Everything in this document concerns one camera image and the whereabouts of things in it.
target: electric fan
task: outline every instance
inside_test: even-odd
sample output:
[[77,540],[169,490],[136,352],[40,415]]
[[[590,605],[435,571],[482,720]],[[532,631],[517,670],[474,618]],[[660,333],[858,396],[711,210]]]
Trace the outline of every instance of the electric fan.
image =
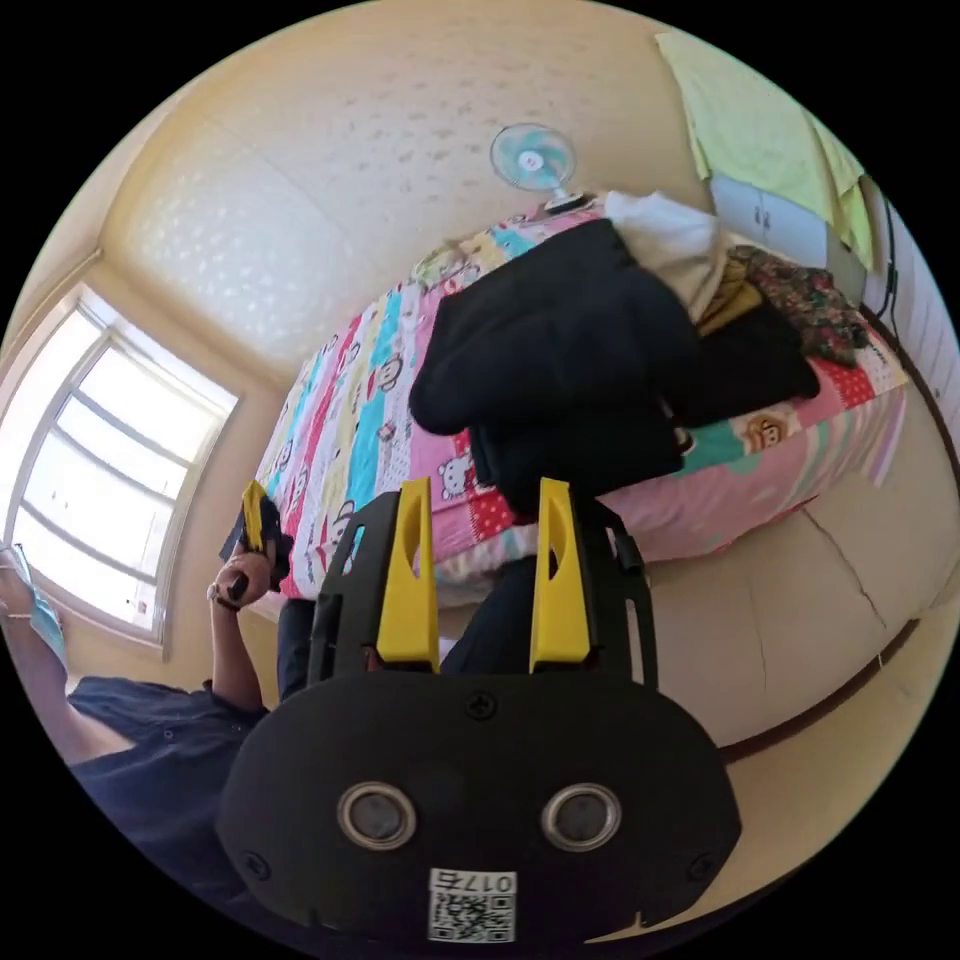
[[582,193],[568,193],[564,186],[576,170],[576,157],[569,141],[556,130],[538,123],[504,127],[490,146],[490,162],[512,187],[534,193],[552,193],[547,211],[573,206]]

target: colorful bedspread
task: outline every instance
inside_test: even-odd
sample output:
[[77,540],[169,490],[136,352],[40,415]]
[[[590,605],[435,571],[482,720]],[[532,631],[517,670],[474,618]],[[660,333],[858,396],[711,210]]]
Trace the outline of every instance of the colorful bedspread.
[[[407,398],[443,296],[601,215],[599,205],[545,221],[528,214],[462,241],[457,272],[428,289],[412,278],[398,284],[304,364],[257,473],[294,537],[285,594],[316,596],[351,514],[416,477],[431,478],[441,602],[535,552],[536,526],[517,526],[503,498],[477,486],[467,434],[424,432]],[[853,370],[812,361],[822,387],[814,400],[693,430],[681,472],[605,497],[644,556],[723,549],[850,471],[882,483],[903,423],[907,377],[877,336],[858,361]]]

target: floor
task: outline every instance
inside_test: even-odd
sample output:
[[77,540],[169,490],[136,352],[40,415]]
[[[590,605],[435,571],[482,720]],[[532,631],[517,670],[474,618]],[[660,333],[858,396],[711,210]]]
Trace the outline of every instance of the floor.
[[[760,890],[829,844],[859,813],[910,742],[960,626],[960,600],[928,614],[853,697],[775,746],[732,764],[744,831],[695,919]],[[635,936],[639,926],[604,939]]]

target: person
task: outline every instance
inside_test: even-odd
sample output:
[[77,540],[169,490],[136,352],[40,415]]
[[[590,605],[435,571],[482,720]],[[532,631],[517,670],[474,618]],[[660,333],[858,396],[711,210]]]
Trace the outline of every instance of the person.
[[[68,695],[63,663],[30,626],[33,589],[9,559],[0,545],[0,623],[14,666],[51,742],[91,799],[155,866],[210,906],[301,952],[323,951],[332,934],[261,907],[214,828],[234,758],[268,713],[238,613],[269,589],[270,561],[237,548],[208,589],[213,675],[201,689],[83,677]],[[240,573],[249,585],[234,604],[227,588]],[[526,672],[534,577],[532,557],[501,571],[444,672]],[[288,600],[281,610],[281,701],[306,682],[314,608],[313,601]]]

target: camera lens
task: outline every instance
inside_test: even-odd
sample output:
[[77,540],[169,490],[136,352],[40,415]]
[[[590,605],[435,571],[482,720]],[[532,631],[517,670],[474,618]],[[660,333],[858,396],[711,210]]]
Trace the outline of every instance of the camera lens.
[[386,783],[359,783],[347,790],[337,807],[340,829],[366,850],[396,850],[416,829],[413,804]]
[[578,783],[557,793],[544,807],[543,832],[561,850],[585,853],[602,847],[620,826],[620,803],[595,783]]

